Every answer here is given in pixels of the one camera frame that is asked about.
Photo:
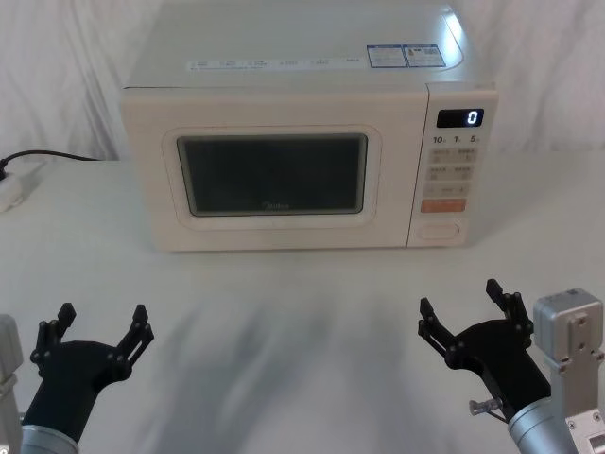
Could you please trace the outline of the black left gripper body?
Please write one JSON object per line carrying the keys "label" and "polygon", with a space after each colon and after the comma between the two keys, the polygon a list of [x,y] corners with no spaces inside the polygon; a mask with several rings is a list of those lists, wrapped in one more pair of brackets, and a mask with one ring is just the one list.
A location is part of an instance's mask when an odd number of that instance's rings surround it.
{"label": "black left gripper body", "polygon": [[42,383],[23,425],[50,428],[77,443],[101,391],[129,377],[127,356],[121,344],[39,342],[31,360]]}

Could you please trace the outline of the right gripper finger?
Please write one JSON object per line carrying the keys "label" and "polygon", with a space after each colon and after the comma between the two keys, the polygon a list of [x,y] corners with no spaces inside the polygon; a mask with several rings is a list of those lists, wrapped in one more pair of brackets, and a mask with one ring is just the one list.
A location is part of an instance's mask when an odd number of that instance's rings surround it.
{"label": "right gripper finger", "polygon": [[457,368],[457,338],[441,324],[433,306],[425,297],[420,301],[420,314],[418,334],[443,357],[449,368]]}
{"label": "right gripper finger", "polygon": [[517,331],[523,333],[525,336],[533,334],[534,325],[527,314],[520,292],[506,293],[497,280],[493,278],[487,281],[486,292]]}

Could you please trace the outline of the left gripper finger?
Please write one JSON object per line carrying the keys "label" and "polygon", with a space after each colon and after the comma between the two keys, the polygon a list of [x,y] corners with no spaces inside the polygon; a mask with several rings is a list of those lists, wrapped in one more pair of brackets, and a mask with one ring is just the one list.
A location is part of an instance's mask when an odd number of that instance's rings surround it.
{"label": "left gripper finger", "polygon": [[55,319],[39,323],[36,346],[30,355],[30,360],[34,364],[41,365],[50,356],[52,350],[61,343],[76,316],[74,306],[71,303],[64,303]]}
{"label": "left gripper finger", "polygon": [[148,323],[147,309],[144,305],[137,305],[128,332],[108,356],[112,379],[128,379],[134,364],[153,340],[154,334]]}

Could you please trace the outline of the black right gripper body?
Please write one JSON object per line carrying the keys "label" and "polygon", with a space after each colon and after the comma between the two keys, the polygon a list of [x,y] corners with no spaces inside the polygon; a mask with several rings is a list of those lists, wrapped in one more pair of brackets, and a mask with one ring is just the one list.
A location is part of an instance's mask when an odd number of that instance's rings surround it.
{"label": "black right gripper body", "polygon": [[506,420],[551,395],[545,375],[527,349],[533,323],[490,320],[475,324],[451,339],[445,362],[454,370],[478,375],[491,397],[501,403]]}

